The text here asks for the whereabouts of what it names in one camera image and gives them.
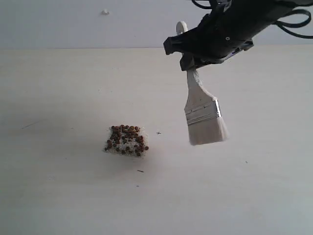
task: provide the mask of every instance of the paintbrush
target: paintbrush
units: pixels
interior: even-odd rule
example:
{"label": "paintbrush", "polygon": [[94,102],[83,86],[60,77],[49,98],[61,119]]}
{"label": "paintbrush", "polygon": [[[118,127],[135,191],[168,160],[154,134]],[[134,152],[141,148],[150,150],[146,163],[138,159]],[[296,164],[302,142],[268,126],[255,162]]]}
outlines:
{"label": "paintbrush", "polygon": [[[178,22],[176,33],[188,30],[185,22]],[[185,106],[192,145],[220,142],[227,139],[228,131],[220,111],[218,99],[202,85],[196,69],[187,71],[188,99]]]}

